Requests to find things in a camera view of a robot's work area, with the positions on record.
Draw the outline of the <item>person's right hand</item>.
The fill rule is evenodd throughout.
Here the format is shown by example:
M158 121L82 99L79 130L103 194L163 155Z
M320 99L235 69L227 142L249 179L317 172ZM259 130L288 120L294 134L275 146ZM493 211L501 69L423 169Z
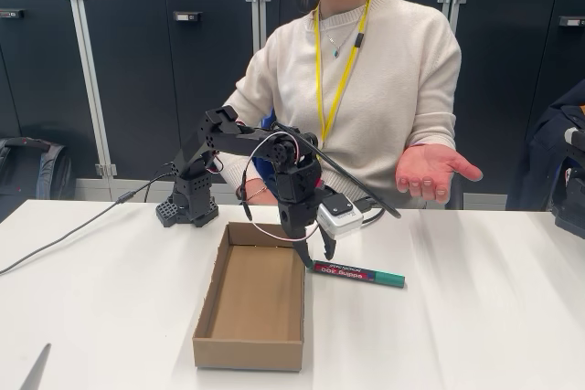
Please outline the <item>person's right hand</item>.
M262 187L248 197L248 203L255 206L275 206L278 201L267 187Z

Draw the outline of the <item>person's left hand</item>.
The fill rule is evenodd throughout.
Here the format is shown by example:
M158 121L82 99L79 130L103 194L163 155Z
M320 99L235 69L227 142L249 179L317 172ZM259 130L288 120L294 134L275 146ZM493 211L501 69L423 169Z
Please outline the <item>person's left hand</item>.
M446 204L450 200L454 174L470 181L483 178L482 171L454 149L434 143L415 144L399 158L396 187L413 198Z

